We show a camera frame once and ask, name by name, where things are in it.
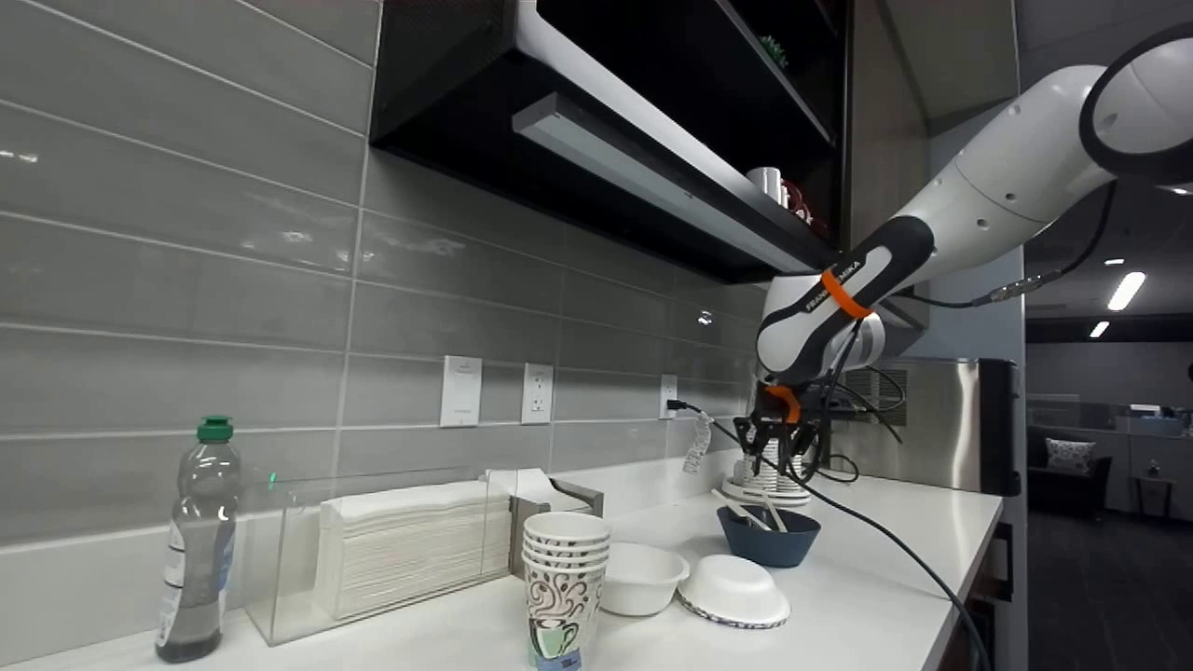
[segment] plastic water bottle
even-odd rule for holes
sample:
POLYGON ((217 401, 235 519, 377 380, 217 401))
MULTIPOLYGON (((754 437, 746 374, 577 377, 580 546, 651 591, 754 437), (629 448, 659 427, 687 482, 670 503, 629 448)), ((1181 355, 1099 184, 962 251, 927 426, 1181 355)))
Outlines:
POLYGON ((199 443, 178 461, 158 628, 158 657, 168 662, 220 650, 235 508, 242 496, 239 458, 226 440, 232 420, 208 417, 199 426, 199 443))

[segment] bottle cap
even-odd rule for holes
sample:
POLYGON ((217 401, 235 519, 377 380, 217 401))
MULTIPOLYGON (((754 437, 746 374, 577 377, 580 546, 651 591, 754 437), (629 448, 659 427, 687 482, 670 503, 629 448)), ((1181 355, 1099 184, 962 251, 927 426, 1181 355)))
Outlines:
POLYGON ((232 440, 232 420, 226 417, 205 417, 194 437, 199 437, 199 443, 226 443, 232 440))

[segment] ceiling light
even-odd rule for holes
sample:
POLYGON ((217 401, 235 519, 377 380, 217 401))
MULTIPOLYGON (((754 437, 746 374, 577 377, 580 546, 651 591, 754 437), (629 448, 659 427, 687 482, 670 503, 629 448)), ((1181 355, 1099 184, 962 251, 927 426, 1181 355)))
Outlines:
POLYGON ((1123 308, 1132 303, 1132 295, 1145 287, 1145 281, 1150 281, 1145 273, 1126 273, 1126 276, 1120 281, 1109 308, 1110 308, 1110 313, 1123 313, 1123 308))
POLYGON ((513 131, 771 267, 803 267, 792 251, 754 235, 736 217, 697 196, 684 179, 659 172, 651 160, 634 158, 634 149, 611 125, 557 92, 521 107, 513 117, 513 131))
POLYGON ((1110 322, 1099 322, 1099 325, 1090 333, 1090 340, 1099 340, 1109 328, 1110 328, 1110 322))

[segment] gray tile backsplash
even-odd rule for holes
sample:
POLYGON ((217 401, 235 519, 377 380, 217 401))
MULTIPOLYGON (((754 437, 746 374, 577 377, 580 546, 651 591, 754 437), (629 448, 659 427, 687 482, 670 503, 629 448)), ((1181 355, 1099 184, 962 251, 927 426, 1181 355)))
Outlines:
POLYGON ((205 415, 256 483, 394 483, 684 455, 662 374, 741 405, 757 287, 369 153, 382 8, 0 3, 0 546, 164 523, 205 415))

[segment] upper cabinet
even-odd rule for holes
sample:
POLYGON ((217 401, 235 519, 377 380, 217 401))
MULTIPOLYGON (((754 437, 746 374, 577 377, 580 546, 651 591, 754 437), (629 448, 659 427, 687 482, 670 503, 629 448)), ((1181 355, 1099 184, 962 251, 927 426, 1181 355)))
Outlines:
POLYGON ((809 273, 841 211, 841 57, 834 0, 385 0, 373 143, 720 281, 809 273))

